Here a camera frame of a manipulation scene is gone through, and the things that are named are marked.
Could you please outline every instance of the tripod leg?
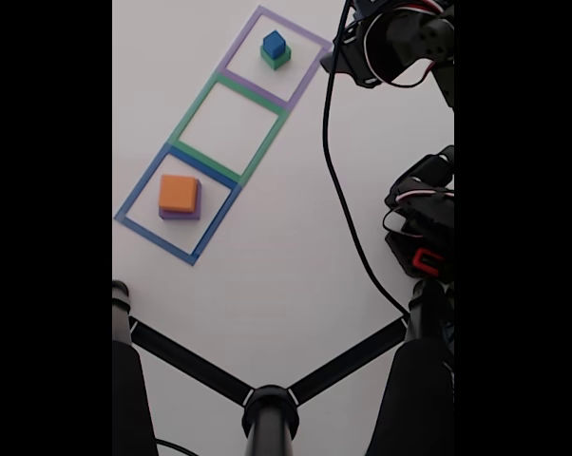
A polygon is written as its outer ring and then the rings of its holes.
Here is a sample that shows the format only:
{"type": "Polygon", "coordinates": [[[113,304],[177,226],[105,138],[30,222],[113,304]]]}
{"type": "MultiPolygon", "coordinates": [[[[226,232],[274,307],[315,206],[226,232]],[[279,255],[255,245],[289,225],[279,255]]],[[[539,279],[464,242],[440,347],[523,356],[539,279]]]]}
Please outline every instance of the tripod leg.
{"type": "Polygon", "coordinates": [[[127,288],[122,282],[113,281],[112,456],[157,456],[143,367],[132,348],[129,310],[127,288]]]}
{"type": "Polygon", "coordinates": [[[454,357],[441,326],[452,309],[433,280],[417,283],[409,308],[367,456],[454,454],[454,357]]]}

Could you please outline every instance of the green square outline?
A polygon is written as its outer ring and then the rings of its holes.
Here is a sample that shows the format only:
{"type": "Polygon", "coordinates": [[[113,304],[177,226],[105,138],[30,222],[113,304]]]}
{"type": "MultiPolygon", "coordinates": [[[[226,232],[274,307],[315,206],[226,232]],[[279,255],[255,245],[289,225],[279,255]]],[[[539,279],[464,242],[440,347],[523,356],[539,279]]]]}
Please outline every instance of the green square outline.
{"type": "Polygon", "coordinates": [[[168,138],[167,142],[170,145],[173,145],[174,147],[179,149],[182,153],[187,154],[193,157],[194,159],[206,164],[207,166],[211,167],[218,173],[221,173],[223,176],[243,186],[250,179],[252,173],[257,168],[258,163],[267,152],[267,149],[269,149],[269,146],[276,137],[277,132],[283,126],[284,122],[288,118],[288,114],[289,112],[283,107],[280,107],[277,104],[272,103],[271,101],[267,100],[261,95],[258,95],[256,92],[250,90],[249,88],[244,87],[243,85],[240,85],[239,83],[236,83],[235,81],[232,81],[226,76],[223,76],[222,74],[215,71],[214,73],[212,73],[212,75],[210,76],[204,87],[201,89],[201,92],[198,94],[196,99],[189,106],[184,116],[182,117],[181,121],[176,126],[170,137],[168,138]],[[248,166],[246,166],[246,169],[244,170],[241,176],[235,171],[220,164],[218,161],[215,161],[210,157],[208,157],[207,155],[203,154],[195,147],[191,147],[189,144],[186,144],[179,140],[179,136],[182,134],[184,129],[189,125],[195,114],[200,109],[201,104],[205,101],[208,94],[214,88],[216,83],[222,84],[223,86],[230,88],[231,90],[235,91],[244,98],[247,98],[251,102],[261,105],[266,109],[272,111],[273,113],[277,114],[276,122],[272,125],[271,129],[269,130],[269,133],[267,133],[267,136],[265,136],[265,138],[263,139],[262,143],[260,144],[260,147],[257,149],[257,152],[250,160],[248,166]]]}

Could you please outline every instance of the blue square outline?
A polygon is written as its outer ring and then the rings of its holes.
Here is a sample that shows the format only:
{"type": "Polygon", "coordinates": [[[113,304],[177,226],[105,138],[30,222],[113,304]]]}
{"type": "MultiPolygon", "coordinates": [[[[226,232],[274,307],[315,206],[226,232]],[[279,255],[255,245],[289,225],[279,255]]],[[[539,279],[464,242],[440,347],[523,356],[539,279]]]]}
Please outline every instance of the blue square outline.
{"type": "Polygon", "coordinates": [[[201,253],[206,248],[206,245],[208,245],[208,242],[210,241],[212,236],[216,233],[217,229],[220,226],[220,223],[227,215],[227,212],[229,212],[229,209],[231,209],[231,206],[238,197],[239,192],[241,192],[241,189],[242,187],[233,180],[227,178],[226,176],[223,176],[221,173],[215,171],[214,169],[202,163],[201,161],[198,161],[197,159],[194,159],[193,157],[181,152],[179,149],[166,142],[160,149],[158,154],[155,156],[151,164],[149,164],[148,168],[146,168],[143,175],[141,176],[137,184],[134,186],[128,197],[125,199],[124,204],[122,204],[122,207],[119,209],[119,211],[117,211],[117,214],[115,215],[114,219],[119,223],[121,223],[123,226],[129,228],[133,232],[142,236],[143,238],[153,242],[158,247],[163,248],[166,252],[174,255],[175,257],[181,259],[185,263],[193,266],[196,263],[196,261],[200,258],[201,253]],[[172,157],[180,160],[181,162],[184,162],[196,168],[198,171],[201,171],[201,173],[205,174],[210,179],[224,185],[225,187],[231,190],[226,200],[220,207],[219,211],[216,213],[216,215],[210,222],[210,225],[208,225],[208,228],[206,228],[206,231],[201,236],[198,245],[196,245],[191,254],[184,252],[183,249],[180,249],[179,247],[168,242],[162,237],[159,237],[158,235],[150,232],[149,230],[141,226],[139,223],[127,217],[128,211],[132,208],[134,202],[136,202],[136,200],[138,199],[138,196],[143,192],[146,185],[149,183],[151,178],[157,172],[157,169],[160,167],[160,164],[162,164],[163,160],[165,160],[165,158],[168,155],[171,155],[172,157]]]}

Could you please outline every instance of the orange block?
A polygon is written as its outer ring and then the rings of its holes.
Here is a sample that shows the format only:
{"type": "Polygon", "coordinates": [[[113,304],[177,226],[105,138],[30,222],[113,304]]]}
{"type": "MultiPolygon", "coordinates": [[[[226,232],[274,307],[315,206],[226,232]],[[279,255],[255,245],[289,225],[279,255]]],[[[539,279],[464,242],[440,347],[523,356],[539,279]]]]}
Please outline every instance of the orange block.
{"type": "Polygon", "coordinates": [[[194,212],[198,181],[187,176],[162,176],[160,208],[165,211],[194,212]]]}

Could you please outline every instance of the blue cube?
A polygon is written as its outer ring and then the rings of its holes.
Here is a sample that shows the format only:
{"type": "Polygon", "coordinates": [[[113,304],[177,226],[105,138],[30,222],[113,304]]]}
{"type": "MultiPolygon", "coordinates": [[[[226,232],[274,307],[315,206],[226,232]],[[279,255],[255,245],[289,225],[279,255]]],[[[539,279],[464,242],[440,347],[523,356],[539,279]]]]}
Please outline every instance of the blue cube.
{"type": "Polygon", "coordinates": [[[286,40],[274,30],[263,38],[263,49],[272,59],[276,59],[286,50],[286,40]]]}

